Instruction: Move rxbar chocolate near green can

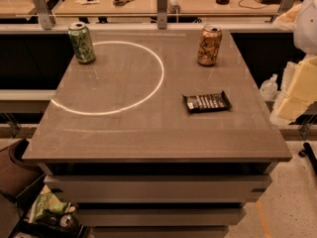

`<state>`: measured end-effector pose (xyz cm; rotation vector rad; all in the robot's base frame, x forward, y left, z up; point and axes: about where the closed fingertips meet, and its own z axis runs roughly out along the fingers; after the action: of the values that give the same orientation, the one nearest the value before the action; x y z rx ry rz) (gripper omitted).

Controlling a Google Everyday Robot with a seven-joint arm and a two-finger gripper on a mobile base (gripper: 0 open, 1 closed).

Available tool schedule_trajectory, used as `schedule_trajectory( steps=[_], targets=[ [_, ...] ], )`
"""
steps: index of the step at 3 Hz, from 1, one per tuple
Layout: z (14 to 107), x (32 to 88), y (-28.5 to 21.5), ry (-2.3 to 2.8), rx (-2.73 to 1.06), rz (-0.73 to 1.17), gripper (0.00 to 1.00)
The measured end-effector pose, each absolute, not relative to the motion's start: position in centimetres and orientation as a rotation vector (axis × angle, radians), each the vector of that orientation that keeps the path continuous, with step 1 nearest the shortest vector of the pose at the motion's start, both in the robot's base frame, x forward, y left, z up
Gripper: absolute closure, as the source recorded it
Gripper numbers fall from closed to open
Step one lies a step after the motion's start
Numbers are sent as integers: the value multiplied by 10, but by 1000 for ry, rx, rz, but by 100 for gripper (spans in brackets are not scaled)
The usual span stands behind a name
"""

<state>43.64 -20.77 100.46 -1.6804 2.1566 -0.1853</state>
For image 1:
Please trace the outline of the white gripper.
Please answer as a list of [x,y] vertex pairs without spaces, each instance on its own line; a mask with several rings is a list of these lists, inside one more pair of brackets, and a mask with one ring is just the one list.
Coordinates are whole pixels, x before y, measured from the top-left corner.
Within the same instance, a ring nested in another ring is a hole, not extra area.
[[[277,16],[272,24],[281,30],[294,30],[294,45],[307,54],[317,55],[317,0],[304,0]],[[317,56],[306,56],[299,63],[289,61],[269,120],[274,125],[286,126],[316,101]]]

